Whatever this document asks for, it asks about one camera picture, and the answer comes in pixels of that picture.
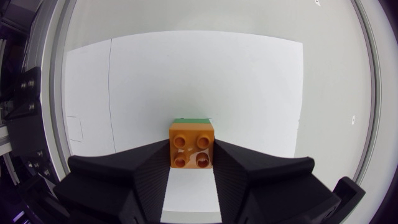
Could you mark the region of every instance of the white surface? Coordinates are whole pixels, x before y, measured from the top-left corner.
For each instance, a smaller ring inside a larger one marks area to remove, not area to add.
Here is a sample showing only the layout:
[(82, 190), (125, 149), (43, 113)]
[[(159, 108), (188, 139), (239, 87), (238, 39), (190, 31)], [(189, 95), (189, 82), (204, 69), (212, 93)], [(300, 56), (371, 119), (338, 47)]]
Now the white surface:
[(83, 142), (83, 133), (80, 118), (67, 117), (68, 138), (72, 141)]
[(219, 212), (220, 206), (218, 205), (213, 169), (171, 168), (163, 210)]
[(371, 79), (363, 32), (350, 1), (322, 1), (321, 7), (312, 0), (116, 3), (78, 0), (65, 49), (163, 30), (220, 30), (303, 43), (295, 157), (314, 158), (313, 173), (329, 189), (343, 176), (354, 177), (368, 131)]
[(108, 94), (110, 47), (111, 40), (106, 40), (67, 53), (65, 112), (74, 119), (67, 119), (74, 155), (115, 153)]
[(302, 44), (289, 40), (213, 31), (113, 39), (116, 151), (169, 138), (175, 118), (213, 118), (219, 140), (293, 157), (302, 78)]
[(345, 221), (347, 224), (371, 221), (390, 187), (398, 165), (398, 45), (379, 1), (362, 2), (377, 45), (382, 100), (372, 159), (361, 183), (366, 194)]

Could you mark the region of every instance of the white backdrop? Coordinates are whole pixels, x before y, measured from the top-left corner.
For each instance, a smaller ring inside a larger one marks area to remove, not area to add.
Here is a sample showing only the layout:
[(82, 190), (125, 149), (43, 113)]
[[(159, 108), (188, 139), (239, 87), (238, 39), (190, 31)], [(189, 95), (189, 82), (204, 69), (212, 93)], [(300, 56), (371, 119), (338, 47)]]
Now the white backdrop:
[[(88, 47), (96, 49), (91, 57), (97, 57), (99, 49), (103, 54), (109, 50), (100, 44), (73, 50), (75, 64), (70, 67), (88, 66), (79, 59), (79, 51), (87, 52)], [(171, 31), (112, 39), (110, 50), (109, 80), (104, 72), (96, 72), (98, 68), (81, 74), (94, 80), (101, 75), (102, 91), (109, 91), (109, 117), (99, 113), (90, 117), (98, 120), (98, 127), (111, 124), (113, 132), (98, 142), (113, 137), (112, 150), (120, 152), (167, 139), (174, 118), (211, 118), (217, 139), (275, 156), (294, 156), (302, 104), (301, 43), (230, 32)], [(98, 67), (105, 69), (105, 64), (98, 61)], [(89, 80), (74, 82), (93, 85)], [(67, 85), (65, 101), (67, 95), (84, 92)], [(86, 101), (79, 110), (107, 109), (98, 106)], [(82, 135), (98, 127), (82, 126)], [(90, 147), (86, 139), (83, 142)], [(72, 151), (86, 155), (83, 151), (93, 149), (72, 145)], [(213, 171), (171, 169), (164, 210), (219, 211)]]

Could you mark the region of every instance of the metal frame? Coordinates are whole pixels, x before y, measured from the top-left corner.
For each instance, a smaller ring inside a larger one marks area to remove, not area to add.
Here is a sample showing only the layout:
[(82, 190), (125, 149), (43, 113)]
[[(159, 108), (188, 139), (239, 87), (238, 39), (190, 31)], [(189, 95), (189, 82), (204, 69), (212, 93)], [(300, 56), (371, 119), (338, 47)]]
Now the metal frame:
[(67, 129), (65, 127), (66, 121), (64, 119), (65, 117), (63, 112), (62, 62), (63, 47), (65, 46), (69, 22), (72, 17), (73, 9), (75, 8), (76, 1), (77, 0), (66, 1), (62, 8), (57, 30), (55, 31), (50, 62), (49, 95), (52, 129), (62, 167), (66, 174), (70, 172), (67, 164), (70, 150), (66, 133)]
[(374, 40), (373, 32), (369, 19), (365, 13), (361, 0), (351, 0), (357, 13), (359, 23), (361, 24), (364, 34), (366, 47), (368, 49), (369, 64), (371, 69), (371, 114), (369, 118), (368, 134), (364, 145), (361, 160), (356, 169), (353, 180), (360, 185), (368, 168), (369, 162), (372, 158), (374, 145), (377, 139), (377, 132), (379, 129), (380, 111), (381, 111), (381, 76), (380, 64), (377, 54), (376, 41)]

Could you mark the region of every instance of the white floor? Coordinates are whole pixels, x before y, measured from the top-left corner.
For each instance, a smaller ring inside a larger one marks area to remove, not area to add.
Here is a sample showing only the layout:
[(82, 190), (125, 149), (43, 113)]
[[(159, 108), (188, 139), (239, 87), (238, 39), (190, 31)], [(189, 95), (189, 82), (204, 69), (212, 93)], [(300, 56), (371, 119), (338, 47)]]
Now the white floor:
[(167, 30), (220, 30), (303, 43), (295, 156), (314, 158), (313, 173), (331, 189), (342, 176), (354, 176), (368, 130), (371, 80), (363, 33), (349, 1), (320, 1), (320, 6), (311, 0), (78, 1), (65, 52)]

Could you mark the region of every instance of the orange lego brick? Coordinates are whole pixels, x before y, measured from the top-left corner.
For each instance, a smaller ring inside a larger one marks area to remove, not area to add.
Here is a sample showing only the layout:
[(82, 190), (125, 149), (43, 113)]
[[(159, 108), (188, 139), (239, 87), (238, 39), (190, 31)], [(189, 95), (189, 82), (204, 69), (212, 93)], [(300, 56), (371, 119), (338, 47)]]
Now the orange lego brick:
[(213, 167), (214, 129), (209, 119), (175, 119), (169, 139), (172, 168)]

